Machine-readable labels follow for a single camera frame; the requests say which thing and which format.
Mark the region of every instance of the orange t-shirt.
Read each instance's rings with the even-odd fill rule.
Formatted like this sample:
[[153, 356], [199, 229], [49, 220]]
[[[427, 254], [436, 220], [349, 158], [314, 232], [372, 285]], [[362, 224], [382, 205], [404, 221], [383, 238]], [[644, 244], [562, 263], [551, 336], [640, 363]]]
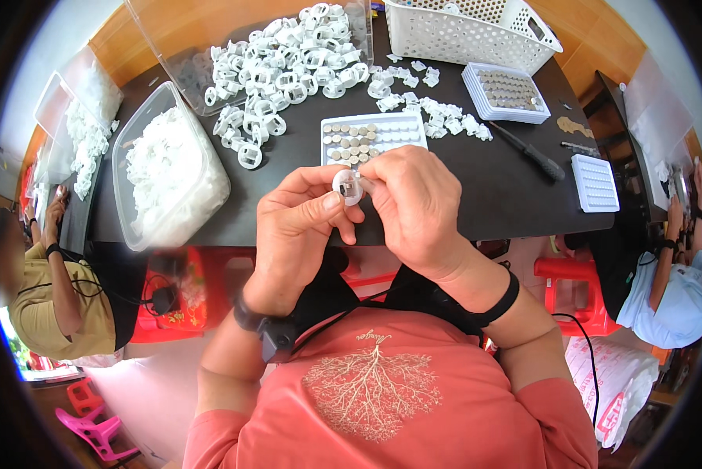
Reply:
[[184, 469], [598, 465], [569, 380], [513, 395], [478, 338], [429, 314], [359, 308], [297, 355], [265, 380], [252, 417], [195, 418]]

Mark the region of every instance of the pink plastic stool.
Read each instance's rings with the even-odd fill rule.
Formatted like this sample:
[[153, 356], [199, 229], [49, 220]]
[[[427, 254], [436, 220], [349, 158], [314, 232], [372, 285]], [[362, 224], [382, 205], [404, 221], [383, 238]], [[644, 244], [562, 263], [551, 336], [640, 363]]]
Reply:
[[114, 451], [112, 451], [109, 439], [116, 435], [117, 430], [121, 426], [121, 420], [119, 416], [114, 416], [99, 424], [93, 423], [93, 419], [98, 417], [104, 407], [105, 405], [97, 407], [93, 412], [81, 419], [72, 417], [60, 408], [56, 408], [54, 413], [57, 415], [59, 421], [64, 423], [65, 427], [74, 431], [77, 436], [80, 436], [83, 440], [87, 441], [89, 445], [93, 446], [93, 449], [96, 450], [96, 453], [98, 453], [103, 461], [122, 459], [140, 451], [137, 448], [132, 448], [120, 454], [115, 454]]
[[[579, 280], [588, 282], [588, 306], [575, 310], [575, 317], [583, 325], [586, 334], [606, 336], [620, 326], [615, 323], [604, 306], [601, 283], [596, 273], [596, 263], [578, 262], [573, 259], [540, 258], [534, 262], [534, 276], [546, 278], [544, 306], [554, 313], [557, 302], [557, 280]], [[562, 335], [582, 337], [580, 327], [574, 321], [558, 321]]]

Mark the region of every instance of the pink plastic chair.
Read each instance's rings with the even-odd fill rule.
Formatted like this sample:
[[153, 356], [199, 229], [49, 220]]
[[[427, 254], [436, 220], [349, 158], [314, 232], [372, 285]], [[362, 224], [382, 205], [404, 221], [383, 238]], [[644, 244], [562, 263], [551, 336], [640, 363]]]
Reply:
[[109, 439], [116, 435], [121, 425], [121, 420], [119, 416], [113, 416], [99, 424], [93, 423], [93, 419], [99, 416], [104, 407], [105, 405], [99, 406], [81, 419], [72, 417], [60, 408], [56, 408], [54, 413], [57, 415], [59, 421], [64, 423], [65, 427], [74, 431], [77, 436], [80, 436], [83, 440], [87, 441], [89, 445], [93, 446], [93, 449], [96, 450], [96, 453], [98, 453], [103, 461], [122, 459], [140, 451], [137, 448], [132, 448], [120, 454], [115, 454], [114, 451], [112, 451]]

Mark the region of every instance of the screwdriver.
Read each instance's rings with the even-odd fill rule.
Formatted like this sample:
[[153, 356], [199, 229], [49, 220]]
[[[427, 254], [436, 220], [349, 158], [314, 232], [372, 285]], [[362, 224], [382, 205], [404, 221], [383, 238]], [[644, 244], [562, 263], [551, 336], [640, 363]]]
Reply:
[[554, 161], [551, 158], [547, 158], [544, 156], [539, 150], [535, 149], [533, 145], [526, 145], [523, 143], [523, 141], [519, 138], [517, 138], [515, 135], [509, 133], [502, 127], [498, 126], [492, 121], [489, 121], [489, 125], [492, 127], [496, 128], [500, 133], [510, 141], [513, 145], [515, 145], [519, 150], [521, 150], [525, 155], [528, 155], [533, 159], [539, 166], [541, 166], [541, 169], [544, 170], [546, 174], [549, 174], [549, 176], [554, 179], [555, 181], [562, 181], [565, 179], [565, 172], [562, 171], [562, 168], [557, 163], [554, 163]]

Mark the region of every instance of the screwdriver handle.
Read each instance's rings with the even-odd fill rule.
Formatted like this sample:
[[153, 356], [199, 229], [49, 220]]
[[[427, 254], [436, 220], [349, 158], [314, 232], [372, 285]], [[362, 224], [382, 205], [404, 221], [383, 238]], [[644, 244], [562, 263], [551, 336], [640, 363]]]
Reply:
[[551, 158], [544, 156], [539, 150], [535, 149], [533, 145], [528, 145], [525, 154], [533, 158], [533, 160], [541, 166], [541, 169], [543, 169], [546, 174], [549, 174], [555, 181], [562, 181], [565, 179], [565, 172], [560, 168], [560, 165], [555, 163]]

